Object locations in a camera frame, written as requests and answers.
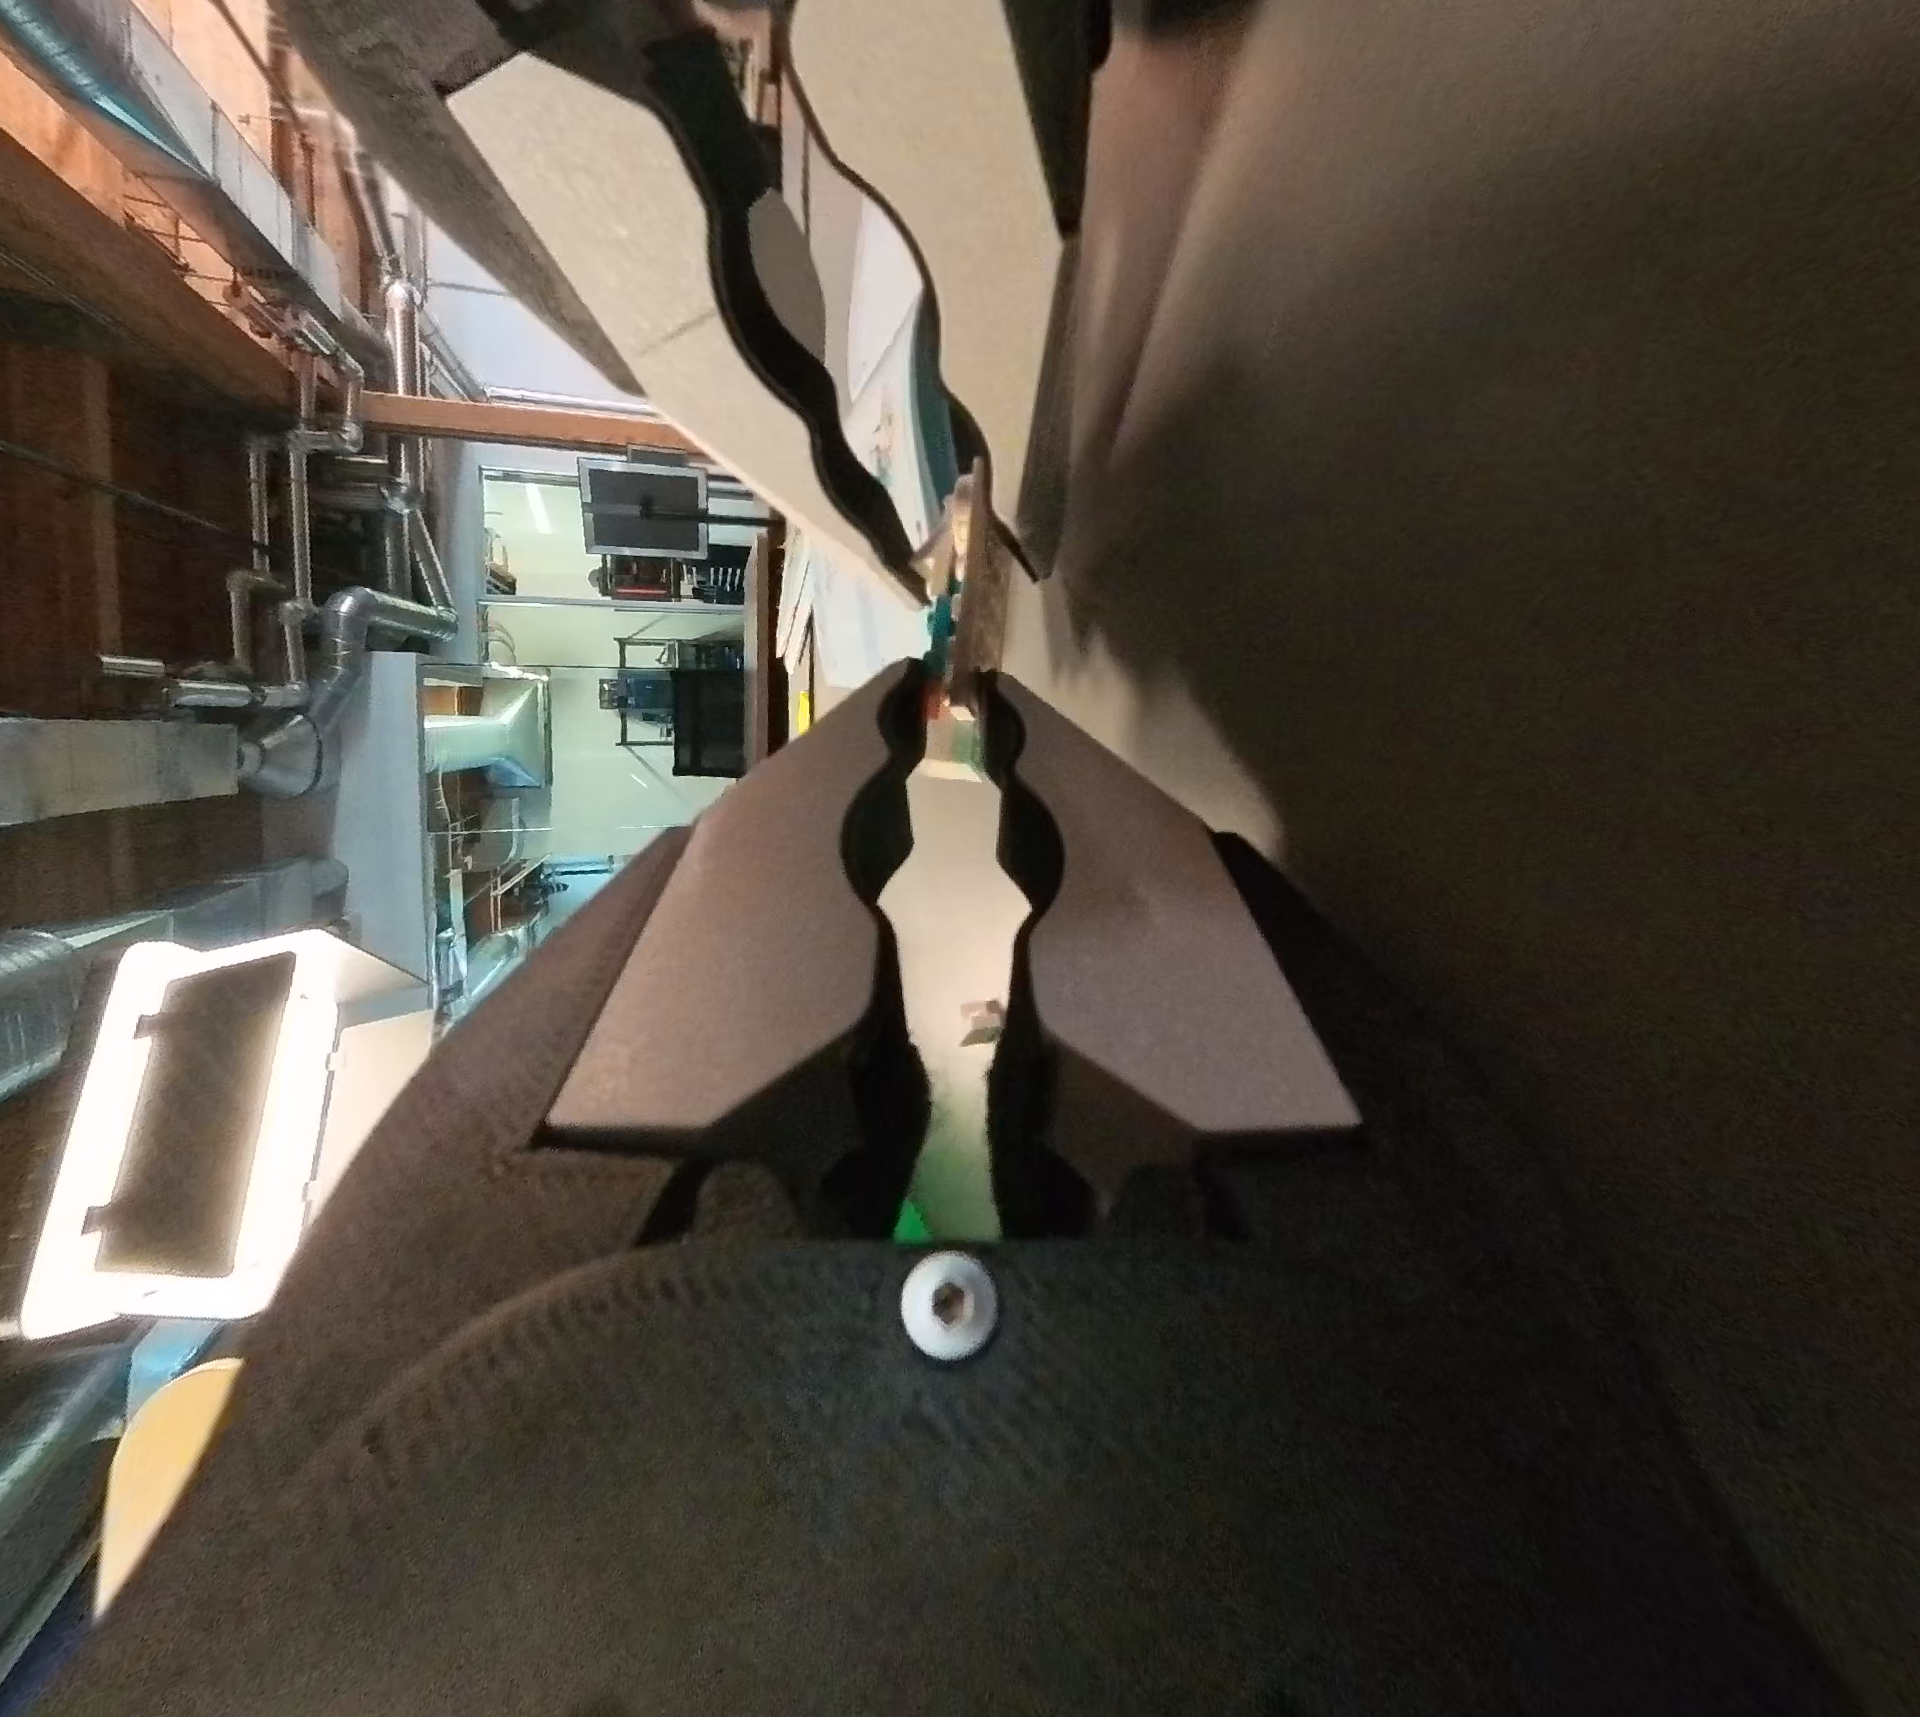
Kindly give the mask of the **long flat ceiling duct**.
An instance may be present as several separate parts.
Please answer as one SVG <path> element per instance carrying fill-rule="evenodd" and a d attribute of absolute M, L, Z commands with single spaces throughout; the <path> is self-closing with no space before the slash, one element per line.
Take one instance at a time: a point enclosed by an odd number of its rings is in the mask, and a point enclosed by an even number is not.
<path fill-rule="evenodd" d="M 228 265 L 385 377 L 382 338 L 294 196 L 132 0 L 1 0 L 4 48 Z"/>

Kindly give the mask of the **grey ceiling pipe cluster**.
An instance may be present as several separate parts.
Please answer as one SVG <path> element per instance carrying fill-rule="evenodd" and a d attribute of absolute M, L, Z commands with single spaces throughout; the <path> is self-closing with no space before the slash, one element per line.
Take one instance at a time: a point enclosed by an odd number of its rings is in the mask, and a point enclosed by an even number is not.
<path fill-rule="evenodd" d="M 291 800 L 319 793 L 329 781 L 332 738 L 347 698 L 366 670 L 375 638 L 444 647 L 460 630 L 441 555 L 434 542 L 419 486 L 396 456 L 364 488 L 388 527 L 382 582 L 351 585 L 315 602 L 314 456 L 356 456 L 361 429 L 300 422 L 272 438 L 253 438 L 250 481 L 264 485 L 264 462 L 284 456 L 285 578 L 272 570 L 272 539 L 251 537 L 253 562 L 228 577 L 234 647 L 225 665 L 198 675 L 148 657 L 99 652 L 108 678 L 155 690 L 174 717 L 228 723 L 234 735 L 234 776 L 241 793 Z M 245 638 L 256 596 L 275 596 L 284 675 L 267 683 L 248 665 Z"/>

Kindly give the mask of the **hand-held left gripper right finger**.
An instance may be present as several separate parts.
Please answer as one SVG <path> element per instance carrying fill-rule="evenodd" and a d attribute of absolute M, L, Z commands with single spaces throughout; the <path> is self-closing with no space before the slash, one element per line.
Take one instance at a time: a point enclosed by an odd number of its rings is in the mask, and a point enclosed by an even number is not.
<path fill-rule="evenodd" d="M 1139 1176 L 1358 1138 L 1213 832 L 1005 675 L 980 735 L 1024 901 L 986 1077 L 1000 1235 L 1078 1236 Z"/>

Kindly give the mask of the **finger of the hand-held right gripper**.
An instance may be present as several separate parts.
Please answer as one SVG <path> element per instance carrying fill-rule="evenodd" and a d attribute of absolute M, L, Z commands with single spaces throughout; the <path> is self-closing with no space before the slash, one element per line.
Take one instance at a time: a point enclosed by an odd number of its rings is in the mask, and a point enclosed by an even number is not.
<path fill-rule="evenodd" d="M 790 56 L 839 169 L 900 251 L 855 256 L 851 305 L 911 265 L 909 401 L 926 461 L 986 454 L 1013 585 L 1042 585 L 1057 518 L 1022 512 L 1057 444 L 1065 278 L 1086 190 L 1092 0 L 796 0 Z"/>
<path fill-rule="evenodd" d="M 719 39 L 576 34 L 447 111 L 653 409 L 921 611 L 901 518 L 843 431 L 817 269 Z"/>

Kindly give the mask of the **open instruction booklet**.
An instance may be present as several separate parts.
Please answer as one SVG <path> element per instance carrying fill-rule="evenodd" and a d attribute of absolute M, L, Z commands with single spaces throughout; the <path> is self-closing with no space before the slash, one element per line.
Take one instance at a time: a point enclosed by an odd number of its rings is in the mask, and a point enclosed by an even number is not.
<path fill-rule="evenodd" d="M 898 221 L 847 186 L 815 200 L 809 246 L 827 313 L 827 374 L 854 461 L 909 545 L 944 512 L 958 452 L 924 272 Z"/>

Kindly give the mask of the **white studio light panel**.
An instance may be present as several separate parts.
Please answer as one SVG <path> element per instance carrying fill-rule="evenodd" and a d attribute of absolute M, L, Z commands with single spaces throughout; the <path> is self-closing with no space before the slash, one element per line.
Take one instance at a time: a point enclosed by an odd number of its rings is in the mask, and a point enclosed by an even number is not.
<path fill-rule="evenodd" d="M 270 1303 L 319 1174 L 351 961 L 327 930 L 119 956 L 83 1038 L 24 1339 L 248 1320 Z"/>

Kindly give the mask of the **metal exhaust hood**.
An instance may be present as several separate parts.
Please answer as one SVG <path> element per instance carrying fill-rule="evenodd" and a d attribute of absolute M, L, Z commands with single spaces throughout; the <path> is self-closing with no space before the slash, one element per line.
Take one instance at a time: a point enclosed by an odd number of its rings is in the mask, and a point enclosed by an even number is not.
<path fill-rule="evenodd" d="M 510 670 L 477 683 L 428 676 L 419 685 L 425 830 L 447 837 L 503 802 L 510 825 L 543 838 L 553 818 L 552 685 Z"/>

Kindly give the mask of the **rounded wooden board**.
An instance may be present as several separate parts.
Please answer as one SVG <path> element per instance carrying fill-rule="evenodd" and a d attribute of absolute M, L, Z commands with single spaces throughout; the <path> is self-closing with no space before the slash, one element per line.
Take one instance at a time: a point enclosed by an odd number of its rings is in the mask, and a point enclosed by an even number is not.
<path fill-rule="evenodd" d="M 125 1424 L 108 1465 L 91 1617 L 132 1580 L 216 1438 L 243 1361 L 224 1355 L 180 1371 Z"/>

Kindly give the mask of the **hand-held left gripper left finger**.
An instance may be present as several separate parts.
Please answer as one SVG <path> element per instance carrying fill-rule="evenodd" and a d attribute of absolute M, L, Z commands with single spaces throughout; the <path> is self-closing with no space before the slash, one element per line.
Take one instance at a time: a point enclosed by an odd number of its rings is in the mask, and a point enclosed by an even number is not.
<path fill-rule="evenodd" d="M 919 1055 L 881 892 L 911 848 L 919 663 L 900 659 L 698 818 L 542 1130 L 780 1179 L 806 1225 L 889 1239 Z"/>

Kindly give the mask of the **black equipment cabinet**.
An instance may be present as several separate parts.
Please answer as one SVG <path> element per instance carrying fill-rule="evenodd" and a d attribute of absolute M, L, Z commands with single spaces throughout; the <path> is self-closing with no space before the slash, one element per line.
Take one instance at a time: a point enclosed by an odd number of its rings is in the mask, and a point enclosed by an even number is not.
<path fill-rule="evenodd" d="M 672 772 L 678 779 L 739 779 L 749 769 L 748 675 L 742 668 L 670 670 Z"/>

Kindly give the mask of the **brown wooden beam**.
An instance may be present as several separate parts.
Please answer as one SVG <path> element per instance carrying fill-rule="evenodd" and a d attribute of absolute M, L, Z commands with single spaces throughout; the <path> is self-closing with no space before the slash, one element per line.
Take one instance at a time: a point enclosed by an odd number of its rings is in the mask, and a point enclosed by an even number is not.
<path fill-rule="evenodd" d="M 447 401 L 368 391 L 360 401 L 368 431 L 422 441 L 462 441 L 570 452 L 660 451 L 704 456 L 678 425 L 631 406 L 594 409 L 495 401 Z"/>

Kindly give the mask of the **white lego brick model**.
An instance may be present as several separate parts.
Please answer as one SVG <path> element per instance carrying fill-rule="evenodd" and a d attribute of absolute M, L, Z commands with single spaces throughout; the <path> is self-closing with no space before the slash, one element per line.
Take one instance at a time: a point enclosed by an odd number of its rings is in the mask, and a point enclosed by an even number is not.
<path fill-rule="evenodd" d="M 942 782 L 986 782 L 986 711 L 1001 666 L 1015 569 L 995 514 L 987 454 L 955 479 L 915 565 L 928 594 L 919 766 Z"/>

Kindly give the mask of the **metal storage shelf rack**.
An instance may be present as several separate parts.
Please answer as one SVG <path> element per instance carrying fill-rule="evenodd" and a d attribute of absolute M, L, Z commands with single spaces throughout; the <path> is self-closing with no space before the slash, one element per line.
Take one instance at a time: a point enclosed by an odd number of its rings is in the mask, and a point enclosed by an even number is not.
<path fill-rule="evenodd" d="M 592 589 L 617 602 L 702 602 L 738 607 L 746 601 L 751 551 L 714 546 L 707 556 L 601 555 L 587 574 Z"/>

